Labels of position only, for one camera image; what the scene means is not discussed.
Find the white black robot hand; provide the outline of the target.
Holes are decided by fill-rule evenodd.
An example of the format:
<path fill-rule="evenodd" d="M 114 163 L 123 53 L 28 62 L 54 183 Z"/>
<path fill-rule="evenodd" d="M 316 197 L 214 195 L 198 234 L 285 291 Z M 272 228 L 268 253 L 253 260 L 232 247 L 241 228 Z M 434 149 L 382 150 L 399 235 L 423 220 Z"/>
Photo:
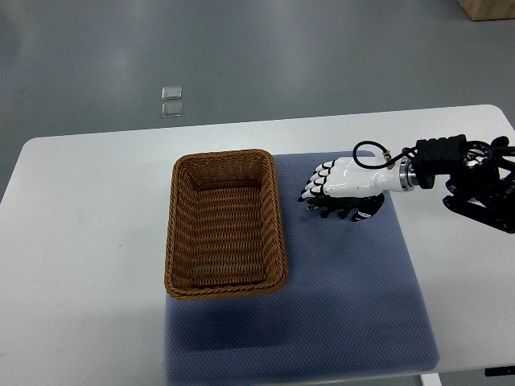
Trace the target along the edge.
<path fill-rule="evenodd" d="M 412 191 L 417 184 L 408 158 L 387 167 L 380 166 L 380 158 L 373 157 L 372 161 L 371 169 L 359 166 L 350 157 L 318 165 L 301 190 L 299 201 L 308 204 L 310 198 L 320 195 L 333 198 L 385 195 L 387 191 Z"/>

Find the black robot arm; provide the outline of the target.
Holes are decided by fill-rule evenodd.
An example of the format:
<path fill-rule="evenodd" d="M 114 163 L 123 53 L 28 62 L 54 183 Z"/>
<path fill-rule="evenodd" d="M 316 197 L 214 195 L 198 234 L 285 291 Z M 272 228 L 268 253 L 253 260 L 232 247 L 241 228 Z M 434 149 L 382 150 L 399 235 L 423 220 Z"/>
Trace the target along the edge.
<path fill-rule="evenodd" d="M 469 141 L 463 134 L 418 140 L 408 150 L 422 189 L 447 175 L 443 205 L 454 213 L 508 234 L 514 233 L 514 147 L 506 136 Z"/>

